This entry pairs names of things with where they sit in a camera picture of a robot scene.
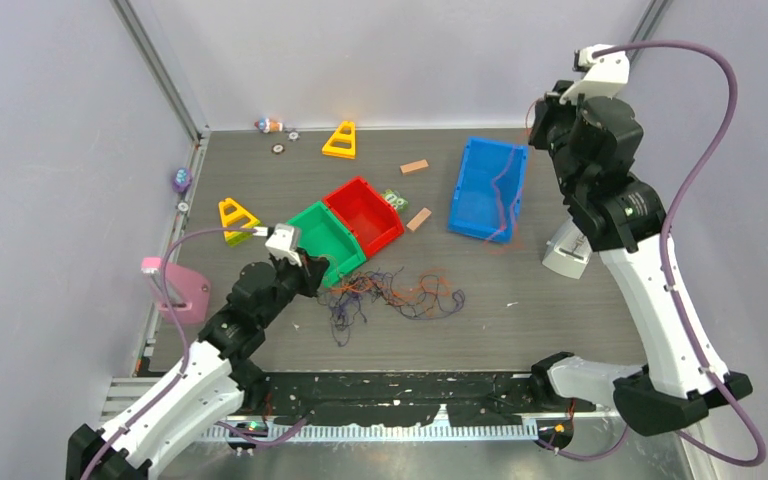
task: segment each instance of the gray table surface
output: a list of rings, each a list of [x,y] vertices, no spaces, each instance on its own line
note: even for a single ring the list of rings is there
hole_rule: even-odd
[[[461,312],[446,319],[412,321],[383,303],[365,306],[369,321],[352,327],[338,347],[326,307],[297,298],[267,329],[253,360],[267,371],[292,370],[527,370],[558,351],[612,363],[645,361],[640,338],[616,283],[598,258],[580,280],[561,277],[540,263],[546,241],[566,218],[551,162],[530,152],[518,238],[503,254],[446,229],[449,204],[470,136],[516,141],[517,130],[359,131],[355,160],[323,156],[328,132],[286,135],[217,132],[210,138],[190,209],[187,232],[220,225],[217,204],[232,197],[264,224],[289,220],[356,175],[375,188],[398,190],[410,201],[405,223],[422,207],[433,213],[416,233],[406,232],[361,268],[404,267],[403,286],[430,268],[445,270],[466,294]],[[274,143],[286,147],[271,153]],[[427,159],[430,168],[402,176],[399,165]],[[210,313],[223,303],[243,265],[265,261],[260,239],[231,248],[217,234],[182,247],[179,264],[213,283]],[[199,327],[188,327],[190,340]],[[161,324],[153,370],[181,354],[175,329]]]

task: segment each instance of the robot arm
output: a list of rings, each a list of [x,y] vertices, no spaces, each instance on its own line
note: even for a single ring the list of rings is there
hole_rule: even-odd
[[[619,285],[648,363],[609,365],[563,352],[532,367],[532,389],[547,404],[565,397],[616,408],[633,430],[656,435],[687,427],[726,401],[701,369],[667,289],[659,253],[666,213],[655,190],[630,172],[643,129],[632,108],[613,97],[628,80],[628,59],[593,58],[607,47],[576,52],[574,68],[584,77],[558,81],[537,102],[529,144],[551,156],[573,224]],[[672,257],[672,239],[668,246]],[[745,397],[749,378],[729,372],[717,355],[674,269],[674,288],[711,368],[735,397]]]
[[[266,376],[249,357],[263,344],[266,327],[297,294],[316,295],[329,266],[328,260],[312,258],[297,248],[299,235],[289,225],[269,230],[266,248],[271,264],[257,262],[243,268],[225,306],[189,346],[189,365],[183,376],[179,361],[143,397],[98,431],[83,425],[72,435],[67,480],[79,479],[91,458],[123,428],[126,433],[114,439],[91,478],[157,478],[211,425],[243,406],[254,408],[261,403],[268,392]],[[168,392],[156,401],[165,389]],[[155,401],[139,421],[127,426],[134,413]]]

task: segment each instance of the small wooden brick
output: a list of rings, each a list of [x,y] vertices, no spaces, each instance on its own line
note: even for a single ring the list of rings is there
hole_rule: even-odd
[[[415,232],[416,229],[419,228],[420,225],[422,225],[422,222],[428,220],[428,217],[430,216],[431,216],[431,210],[427,208],[423,208],[422,210],[419,211],[419,213],[416,214],[415,217],[413,217],[413,219],[410,222],[408,222],[407,224],[408,230],[410,230],[411,232]]]
[[[428,168],[428,160],[423,158],[417,162],[406,163],[399,168],[402,169],[402,175],[409,175]]]

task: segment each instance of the yellow stacking toy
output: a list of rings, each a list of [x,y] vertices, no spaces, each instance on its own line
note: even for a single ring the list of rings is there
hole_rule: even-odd
[[[219,218],[222,220],[222,226],[225,228],[233,226],[252,228],[260,225],[260,220],[257,217],[249,213],[248,210],[230,197],[219,202]],[[251,236],[251,233],[248,232],[223,233],[225,234],[225,242],[232,247]]]
[[[356,146],[355,122],[343,122],[323,145],[322,154],[354,160]]]

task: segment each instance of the pink bracket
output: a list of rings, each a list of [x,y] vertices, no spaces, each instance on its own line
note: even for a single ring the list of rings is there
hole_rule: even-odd
[[[151,293],[154,295],[154,306],[163,318],[172,321],[169,309],[163,303],[161,293],[160,257],[146,257],[143,259],[141,270],[148,280]],[[196,325],[204,323],[207,318],[207,304],[210,301],[210,281],[204,275],[184,268],[178,264],[169,262],[166,265],[167,285],[169,286],[169,299],[175,309],[178,320],[182,325]]]

